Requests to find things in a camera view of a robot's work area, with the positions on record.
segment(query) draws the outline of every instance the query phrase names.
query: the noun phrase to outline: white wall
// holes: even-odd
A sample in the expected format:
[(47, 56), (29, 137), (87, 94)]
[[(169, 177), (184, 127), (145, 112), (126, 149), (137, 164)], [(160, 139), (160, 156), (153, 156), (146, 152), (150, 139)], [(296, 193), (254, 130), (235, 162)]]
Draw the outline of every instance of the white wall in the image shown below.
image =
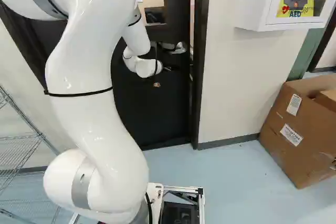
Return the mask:
[(199, 142), (258, 133), (307, 30), (233, 26), (236, 0), (209, 0)]
[[(18, 106), (42, 131), (49, 141), (61, 152), (74, 147), (69, 137), (64, 133), (55, 118), (49, 98), (44, 95), (43, 88), (16, 47), (6, 27), (0, 19), (0, 84), (11, 94)], [(17, 134), (27, 132), (22, 124), (15, 120), (12, 112), (1, 114), (0, 128), (2, 134)], [(41, 146), (38, 155), (30, 161), (30, 166), (46, 165), (54, 156)]]
[(316, 68), (336, 66), (336, 32), (334, 30)]

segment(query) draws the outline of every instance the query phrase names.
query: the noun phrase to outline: box flap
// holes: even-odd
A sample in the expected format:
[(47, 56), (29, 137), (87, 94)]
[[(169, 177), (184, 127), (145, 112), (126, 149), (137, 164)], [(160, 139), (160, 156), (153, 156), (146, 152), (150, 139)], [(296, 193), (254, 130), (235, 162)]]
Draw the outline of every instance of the box flap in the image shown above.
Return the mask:
[(336, 112), (336, 89), (321, 91), (314, 101), (325, 108)]
[(336, 89), (336, 73), (303, 80), (288, 81), (284, 85), (294, 88), (300, 94), (314, 98), (320, 91)]

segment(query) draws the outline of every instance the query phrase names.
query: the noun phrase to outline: cardboard box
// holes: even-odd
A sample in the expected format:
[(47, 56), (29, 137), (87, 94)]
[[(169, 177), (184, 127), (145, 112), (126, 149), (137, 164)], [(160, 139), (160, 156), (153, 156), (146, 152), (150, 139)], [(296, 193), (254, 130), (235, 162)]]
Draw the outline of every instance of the cardboard box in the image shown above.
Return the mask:
[(336, 112), (336, 89), (321, 91), (315, 98), (315, 102)]
[(336, 113), (313, 100), (332, 89), (336, 74), (284, 83), (261, 129), (261, 144), (297, 188), (336, 174)]

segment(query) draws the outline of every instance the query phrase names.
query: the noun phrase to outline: door frame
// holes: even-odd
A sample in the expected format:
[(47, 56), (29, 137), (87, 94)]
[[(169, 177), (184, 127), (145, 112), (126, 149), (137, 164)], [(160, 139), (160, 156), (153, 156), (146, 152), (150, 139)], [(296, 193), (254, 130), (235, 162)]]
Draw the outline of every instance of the door frame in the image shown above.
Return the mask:
[(191, 142), (198, 149), (209, 0), (195, 0)]

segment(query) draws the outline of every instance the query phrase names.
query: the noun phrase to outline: doorway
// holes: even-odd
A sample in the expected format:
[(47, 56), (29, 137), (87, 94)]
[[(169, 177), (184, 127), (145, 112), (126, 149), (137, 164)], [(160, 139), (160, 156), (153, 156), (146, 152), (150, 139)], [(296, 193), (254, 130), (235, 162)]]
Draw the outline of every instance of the doorway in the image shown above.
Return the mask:
[[(162, 61), (165, 71), (141, 79), (123, 63), (125, 42), (113, 53), (111, 77), (120, 118), (137, 144), (148, 150), (190, 142), (190, 0), (138, 0), (152, 42), (144, 58)], [(0, 17), (41, 85), (44, 68), (66, 21), (24, 18), (0, 3)]]

